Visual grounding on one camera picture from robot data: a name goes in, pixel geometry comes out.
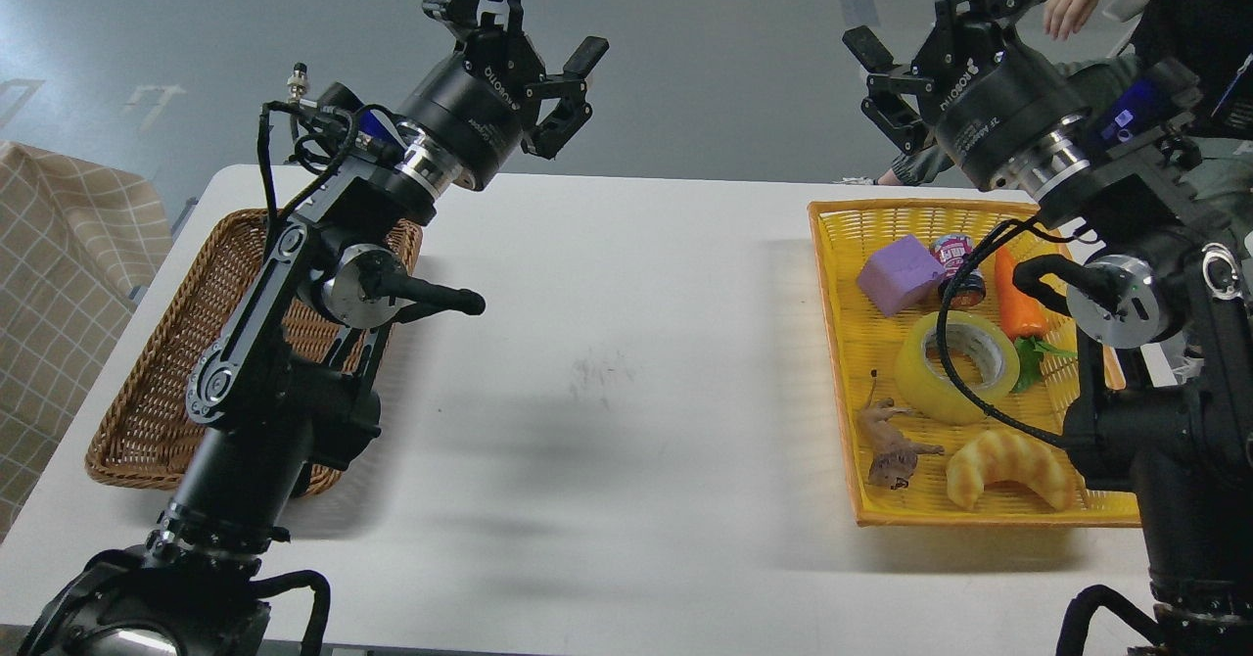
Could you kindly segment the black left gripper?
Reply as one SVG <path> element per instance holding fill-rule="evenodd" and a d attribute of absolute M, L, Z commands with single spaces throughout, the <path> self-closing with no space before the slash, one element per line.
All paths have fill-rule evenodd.
<path fill-rule="evenodd" d="M 422 134 L 464 168 L 457 187 L 482 192 L 520 146 L 553 160 L 591 118 L 591 69 L 609 51 L 605 38 L 586 36 L 559 74 L 528 34 L 520 33 L 521 0 L 422 0 L 426 18 L 451 33 L 487 31 L 444 58 L 398 106 L 398 134 Z"/>

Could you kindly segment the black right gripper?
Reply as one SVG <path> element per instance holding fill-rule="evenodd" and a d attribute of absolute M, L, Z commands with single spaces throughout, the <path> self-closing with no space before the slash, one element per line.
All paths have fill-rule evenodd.
<path fill-rule="evenodd" d="M 1068 84 L 1016 24 L 1045 0 L 935 0 L 935 21 L 908 63 L 867 25 L 843 44 L 865 70 L 860 110 L 905 155 L 941 146 L 980 189 L 1068 116 Z"/>

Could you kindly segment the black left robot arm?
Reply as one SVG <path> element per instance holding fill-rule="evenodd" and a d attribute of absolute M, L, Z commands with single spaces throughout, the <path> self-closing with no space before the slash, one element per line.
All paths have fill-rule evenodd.
<path fill-rule="evenodd" d="M 256 575 L 289 540 L 278 521 L 315 467 L 346 469 L 380 436 L 373 389 L 393 325 L 482 295 L 411 275 L 386 237 L 426 227 L 450 187 L 480 192 L 515 149 L 554 158 L 591 116 L 586 81 L 606 53 L 586 36 L 549 73 L 521 0 L 424 0 L 454 50 L 388 109 L 341 84 L 264 103 L 256 159 L 264 192 L 259 272 L 188 376 L 205 429 L 143 545 L 103 550 L 48 603 L 23 655 L 256 655 L 269 597 L 309 588 L 301 652 L 318 655 L 328 580 Z"/>

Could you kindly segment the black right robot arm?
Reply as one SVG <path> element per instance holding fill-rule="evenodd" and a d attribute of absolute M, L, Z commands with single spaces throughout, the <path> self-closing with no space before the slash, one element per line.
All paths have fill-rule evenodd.
<path fill-rule="evenodd" d="M 843 41 L 865 68 L 865 116 L 906 155 L 940 149 L 981 192 L 1037 202 L 975 249 L 1071 220 L 1099 242 L 1084 262 L 1037 255 L 1019 290 L 1078 325 L 1078 398 L 1058 434 L 977 409 L 1063 449 L 1089 489 L 1131 492 L 1153 615 L 1084 588 L 1056 651 L 1080 655 L 1105 608 L 1145 655 L 1250 652 L 1250 172 L 1207 167 L 1250 135 L 1250 0 L 1152 0 L 1136 68 L 1088 100 L 1030 49 L 1017 23 L 1044 5 L 1068 34 L 1091 0 L 935 0 L 908 63 L 871 28 Z"/>

